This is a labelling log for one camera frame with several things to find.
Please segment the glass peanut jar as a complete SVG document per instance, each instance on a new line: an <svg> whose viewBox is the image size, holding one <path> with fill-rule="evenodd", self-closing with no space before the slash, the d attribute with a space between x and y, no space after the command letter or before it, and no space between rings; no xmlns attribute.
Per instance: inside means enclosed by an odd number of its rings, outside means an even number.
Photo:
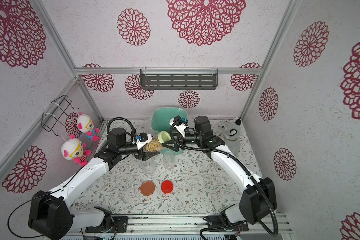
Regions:
<svg viewBox="0 0 360 240"><path fill-rule="evenodd" d="M146 175L151 175L156 170L156 161L154 159L142 161L141 168Z"/></svg>

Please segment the red lid peanut jar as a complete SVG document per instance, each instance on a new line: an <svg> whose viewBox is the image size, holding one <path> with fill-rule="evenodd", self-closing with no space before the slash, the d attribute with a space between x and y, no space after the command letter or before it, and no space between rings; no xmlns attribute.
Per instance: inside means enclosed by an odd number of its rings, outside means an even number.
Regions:
<svg viewBox="0 0 360 240"><path fill-rule="evenodd" d="M163 153L163 164L167 170L171 170L176 165L175 155L171 151Z"/></svg>

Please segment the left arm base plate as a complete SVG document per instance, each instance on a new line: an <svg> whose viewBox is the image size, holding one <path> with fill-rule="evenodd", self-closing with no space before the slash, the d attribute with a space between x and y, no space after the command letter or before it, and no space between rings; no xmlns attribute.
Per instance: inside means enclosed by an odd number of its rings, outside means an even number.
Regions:
<svg viewBox="0 0 360 240"><path fill-rule="evenodd" d="M97 227L85 228L85 233L125 233L128 226L128 217L112 216L112 218L106 218Z"/></svg>

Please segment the brown jar lid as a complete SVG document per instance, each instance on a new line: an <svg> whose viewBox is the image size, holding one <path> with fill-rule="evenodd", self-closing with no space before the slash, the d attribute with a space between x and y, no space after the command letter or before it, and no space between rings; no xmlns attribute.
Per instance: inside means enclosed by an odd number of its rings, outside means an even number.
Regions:
<svg viewBox="0 0 360 240"><path fill-rule="evenodd" d="M144 196L150 196L155 192L155 184L152 181L145 181L140 186L140 191Z"/></svg>

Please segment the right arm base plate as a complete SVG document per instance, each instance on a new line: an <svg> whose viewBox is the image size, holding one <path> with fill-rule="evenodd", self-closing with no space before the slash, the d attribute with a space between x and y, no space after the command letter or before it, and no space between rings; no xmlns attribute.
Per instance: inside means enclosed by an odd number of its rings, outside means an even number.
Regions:
<svg viewBox="0 0 360 240"><path fill-rule="evenodd" d="M241 222L238 225L233 226L225 217L221 215L210 215L203 217L203 220L207 222L208 231L210 232L248 232L249 226L245 222Z"/></svg>

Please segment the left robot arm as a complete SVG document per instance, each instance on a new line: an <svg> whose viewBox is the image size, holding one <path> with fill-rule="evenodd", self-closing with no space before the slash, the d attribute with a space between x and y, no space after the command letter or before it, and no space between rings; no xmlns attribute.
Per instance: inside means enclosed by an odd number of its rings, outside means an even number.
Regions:
<svg viewBox="0 0 360 240"><path fill-rule="evenodd" d="M70 231L88 227L101 232L111 230L114 221L110 211L95 207L71 213L70 206L86 188L121 162L123 156L137 155L142 161L155 156L155 152L145 150L145 145L153 139L152 135L141 133L136 142L131 143L126 141L125 129L112 129L98 152L76 174L50 191L39 191L33 196L28 226L51 240L59 240Z"/></svg>

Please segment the green lid peanut jar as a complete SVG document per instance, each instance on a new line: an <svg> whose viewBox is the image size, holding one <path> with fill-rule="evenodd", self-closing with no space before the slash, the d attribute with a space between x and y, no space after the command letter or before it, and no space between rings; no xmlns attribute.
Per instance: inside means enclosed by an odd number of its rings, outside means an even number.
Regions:
<svg viewBox="0 0 360 240"><path fill-rule="evenodd" d="M163 147L162 144L171 141L171 136L168 132L162 131L157 135L152 137L152 141L144 146L145 151L147 152L160 152L166 147Z"/></svg>

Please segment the red jar lid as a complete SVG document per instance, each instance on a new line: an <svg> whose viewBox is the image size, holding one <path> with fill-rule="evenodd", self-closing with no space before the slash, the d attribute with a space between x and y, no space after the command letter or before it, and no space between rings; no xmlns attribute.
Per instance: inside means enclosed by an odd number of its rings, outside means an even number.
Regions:
<svg viewBox="0 0 360 240"><path fill-rule="evenodd" d="M174 190L174 185L171 181L165 180L161 184L161 190L164 194L170 194Z"/></svg>

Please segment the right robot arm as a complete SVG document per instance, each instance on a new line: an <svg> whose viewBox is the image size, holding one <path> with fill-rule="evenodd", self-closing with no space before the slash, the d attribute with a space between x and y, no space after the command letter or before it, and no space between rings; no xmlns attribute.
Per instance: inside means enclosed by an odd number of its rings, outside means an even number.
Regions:
<svg viewBox="0 0 360 240"><path fill-rule="evenodd" d="M194 123L195 127L190 128L187 119L180 116L172 118L169 129L171 140L164 143L164 147L175 152L179 149L203 152L235 181L242 196L238 204L223 211L228 222L247 221L254 225L266 216L275 222L277 200L273 181L245 167L226 143L213 133L206 116L196 117Z"/></svg>

